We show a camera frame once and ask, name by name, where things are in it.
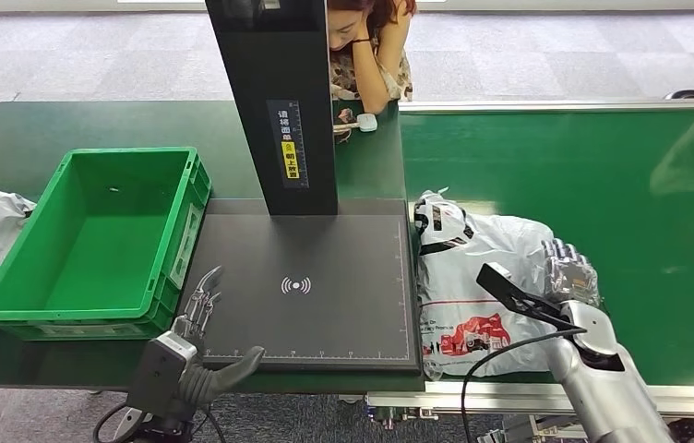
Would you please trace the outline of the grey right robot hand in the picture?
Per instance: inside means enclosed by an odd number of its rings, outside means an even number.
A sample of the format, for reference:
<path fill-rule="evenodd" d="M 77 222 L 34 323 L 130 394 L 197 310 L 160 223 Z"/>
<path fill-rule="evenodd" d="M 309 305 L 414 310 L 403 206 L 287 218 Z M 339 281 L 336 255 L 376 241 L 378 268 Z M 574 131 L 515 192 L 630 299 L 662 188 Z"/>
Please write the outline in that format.
<path fill-rule="evenodd" d="M 574 245 L 558 238 L 542 242 L 546 279 L 544 297 L 561 308 L 565 320 L 582 329 L 573 336 L 581 359 L 594 369 L 622 371 L 616 334 L 598 290 L 598 275 Z"/>

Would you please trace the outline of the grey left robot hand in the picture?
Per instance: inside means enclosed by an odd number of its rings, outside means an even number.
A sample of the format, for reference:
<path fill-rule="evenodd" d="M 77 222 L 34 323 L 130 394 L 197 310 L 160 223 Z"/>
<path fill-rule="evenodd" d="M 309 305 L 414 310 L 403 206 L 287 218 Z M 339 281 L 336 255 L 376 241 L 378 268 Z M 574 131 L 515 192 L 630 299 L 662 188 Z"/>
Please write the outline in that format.
<path fill-rule="evenodd" d="M 178 388 L 178 397 L 196 406 L 213 402 L 219 394 L 254 374 L 266 353 L 263 347 L 253 346 L 240 360 L 219 370 L 206 368 L 201 363 L 206 351 L 206 328 L 221 297 L 217 287 L 222 272 L 223 267 L 217 266 L 202 276 L 186 299 L 183 313 L 174 319 L 171 326 L 174 334 L 196 348 L 195 356 L 187 364 Z"/>

